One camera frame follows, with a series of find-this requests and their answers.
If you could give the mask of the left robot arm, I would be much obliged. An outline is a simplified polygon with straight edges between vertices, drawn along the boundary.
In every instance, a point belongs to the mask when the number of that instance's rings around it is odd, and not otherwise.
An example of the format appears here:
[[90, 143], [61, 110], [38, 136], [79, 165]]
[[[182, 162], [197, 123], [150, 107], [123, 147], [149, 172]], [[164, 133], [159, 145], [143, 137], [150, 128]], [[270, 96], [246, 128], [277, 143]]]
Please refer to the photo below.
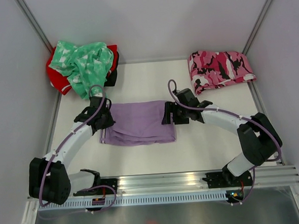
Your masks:
[[99, 172], [81, 169], [69, 175], [67, 170], [81, 147], [98, 130], [115, 124], [110, 108], [110, 99], [90, 97], [89, 106], [75, 117], [69, 133], [57, 148], [30, 162], [28, 193], [38, 199], [40, 206], [46, 207], [50, 203], [62, 205], [76, 193], [100, 193], [102, 183]]

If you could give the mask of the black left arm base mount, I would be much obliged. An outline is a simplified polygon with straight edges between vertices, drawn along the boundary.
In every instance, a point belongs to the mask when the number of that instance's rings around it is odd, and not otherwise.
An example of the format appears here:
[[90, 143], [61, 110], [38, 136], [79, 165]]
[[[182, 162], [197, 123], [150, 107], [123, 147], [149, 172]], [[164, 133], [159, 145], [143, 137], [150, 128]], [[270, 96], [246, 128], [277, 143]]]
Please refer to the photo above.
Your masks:
[[81, 190], [73, 194], [73, 196], [100, 196], [100, 195], [114, 195], [114, 192], [117, 192], [118, 188], [118, 179], [117, 178], [105, 178], [100, 182], [96, 183], [95, 186], [92, 186], [91, 190]]

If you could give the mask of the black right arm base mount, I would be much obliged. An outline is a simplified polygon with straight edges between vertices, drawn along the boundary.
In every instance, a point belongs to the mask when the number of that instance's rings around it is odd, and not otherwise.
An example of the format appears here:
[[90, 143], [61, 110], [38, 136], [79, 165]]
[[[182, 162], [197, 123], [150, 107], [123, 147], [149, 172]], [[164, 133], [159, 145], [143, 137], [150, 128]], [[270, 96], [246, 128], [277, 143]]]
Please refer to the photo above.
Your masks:
[[241, 188], [253, 184], [252, 175], [249, 171], [234, 178], [224, 176], [222, 172], [210, 172], [206, 173], [202, 180], [207, 183], [209, 189]]

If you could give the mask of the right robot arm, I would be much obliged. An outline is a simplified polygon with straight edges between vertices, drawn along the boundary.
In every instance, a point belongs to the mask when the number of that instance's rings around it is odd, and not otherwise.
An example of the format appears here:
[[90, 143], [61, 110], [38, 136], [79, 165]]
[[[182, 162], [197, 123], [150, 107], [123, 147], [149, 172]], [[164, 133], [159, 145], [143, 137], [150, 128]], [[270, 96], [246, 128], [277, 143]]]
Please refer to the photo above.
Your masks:
[[241, 153], [222, 168], [222, 180], [226, 185], [234, 186], [242, 174], [274, 161], [274, 153], [282, 155], [282, 141], [265, 114], [243, 116], [207, 100], [200, 102], [188, 88], [170, 90], [169, 93], [174, 100], [165, 103], [163, 125], [188, 124], [192, 120], [215, 125], [238, 137]]

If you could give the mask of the purple trousers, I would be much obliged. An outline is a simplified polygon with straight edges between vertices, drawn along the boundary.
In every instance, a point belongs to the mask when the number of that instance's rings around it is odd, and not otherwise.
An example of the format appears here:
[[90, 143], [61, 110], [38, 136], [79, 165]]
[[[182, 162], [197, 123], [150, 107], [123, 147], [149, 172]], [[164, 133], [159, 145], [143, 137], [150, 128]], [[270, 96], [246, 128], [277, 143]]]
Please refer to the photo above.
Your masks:
[[175, 142], [175, 126], [161, 124], [164, 105], [164, 100], [114, 103], [110, 112], [115, 123], [101, 130], [99, 142], [117, 146]]

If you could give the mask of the pink camouflage trousers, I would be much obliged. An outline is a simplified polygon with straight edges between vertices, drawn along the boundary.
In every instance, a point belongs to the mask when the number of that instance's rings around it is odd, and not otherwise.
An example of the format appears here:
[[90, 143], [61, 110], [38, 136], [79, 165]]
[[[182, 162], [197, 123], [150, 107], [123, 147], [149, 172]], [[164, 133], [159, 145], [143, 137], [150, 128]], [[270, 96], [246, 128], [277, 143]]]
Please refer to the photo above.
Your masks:
[[247, 57], [237, 51], [196, 51], [189, 56], [188, 66], [196, 95], [205, 90], [256, 81]]

